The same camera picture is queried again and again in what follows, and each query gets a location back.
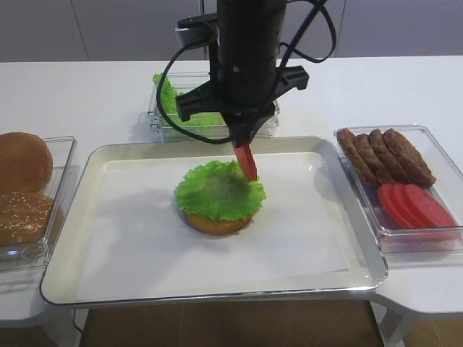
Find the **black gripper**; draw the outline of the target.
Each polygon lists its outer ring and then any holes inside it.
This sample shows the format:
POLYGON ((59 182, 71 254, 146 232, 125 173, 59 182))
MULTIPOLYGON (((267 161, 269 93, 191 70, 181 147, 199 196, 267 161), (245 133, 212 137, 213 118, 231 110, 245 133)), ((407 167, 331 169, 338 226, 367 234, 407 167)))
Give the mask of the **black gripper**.
POLYGON ((210 79, 176 99, 182 121, 201 112, 250 114, 248 124, 226 120, 233 147, 252 142, 259 129, 271 118, 257 113, 292 88, 304 90, 309 74, 301 66, 276 66, 274 40, 215 40, 210 50, 210 79))

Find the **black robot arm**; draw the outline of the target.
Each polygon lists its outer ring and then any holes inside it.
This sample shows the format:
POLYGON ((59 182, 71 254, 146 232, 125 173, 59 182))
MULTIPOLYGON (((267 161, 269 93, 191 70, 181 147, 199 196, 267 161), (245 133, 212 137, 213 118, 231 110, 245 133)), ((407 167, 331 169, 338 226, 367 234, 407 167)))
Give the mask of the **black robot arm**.
POLYGON ((209 48, 209 80, 176 99, 182 121, 219 112, 233 146, 250 144, 275 113, 273 102, 293 88, 304 90, 309 75, 301 66, 276 66, 285 1, 218 1, 214 14, 178 21, 186 49, 209 48))

